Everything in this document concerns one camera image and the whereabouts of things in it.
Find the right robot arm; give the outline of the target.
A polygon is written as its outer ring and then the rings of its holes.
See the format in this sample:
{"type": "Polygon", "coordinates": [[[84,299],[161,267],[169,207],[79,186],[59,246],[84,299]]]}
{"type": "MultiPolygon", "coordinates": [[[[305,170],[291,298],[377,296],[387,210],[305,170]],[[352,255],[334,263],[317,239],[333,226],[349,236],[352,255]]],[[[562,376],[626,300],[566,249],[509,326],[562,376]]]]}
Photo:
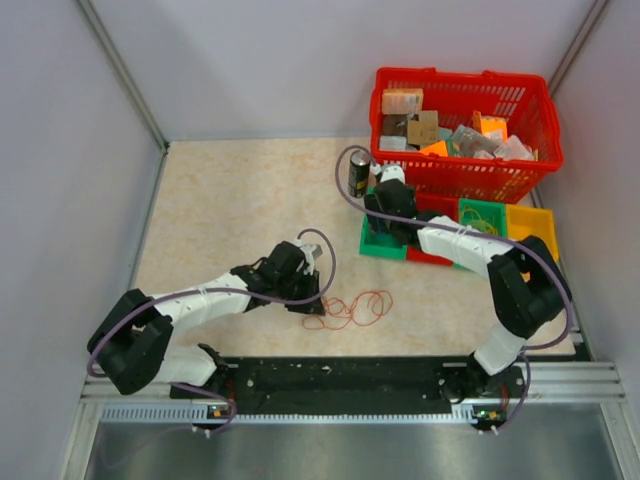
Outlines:
{"type": "Polygon", "coordinates": [[[528,340],[570,309],[566,280],[544,240],[535,235],[502,240],[437,211],[421,211],[414,189],[398,179],[367,193],[364,208],[372,232],[447,259],[489,282],[497,324],[470,355],[466,369],[444,380],[442,395],[452,403],[492,394],[528,340]]]}

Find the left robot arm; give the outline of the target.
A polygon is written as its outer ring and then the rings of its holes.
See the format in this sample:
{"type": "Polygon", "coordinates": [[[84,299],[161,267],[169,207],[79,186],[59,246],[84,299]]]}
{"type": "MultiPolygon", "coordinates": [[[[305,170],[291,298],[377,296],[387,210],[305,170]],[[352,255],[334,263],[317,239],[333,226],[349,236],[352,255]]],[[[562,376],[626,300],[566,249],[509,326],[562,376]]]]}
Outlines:
{"type": "Polygon", "coordinates": [[[151,383],[183,383],[216,396],[227,382],[222,358],[207,344],[184,346],[180,337],[271,303],[290,311],[321,311],[315,268],[321,254],[317,244],[282,241],[268,256],[187,290],[164,295],[129,290],[90,337],[87,350],[122,395],[151,383]]]}

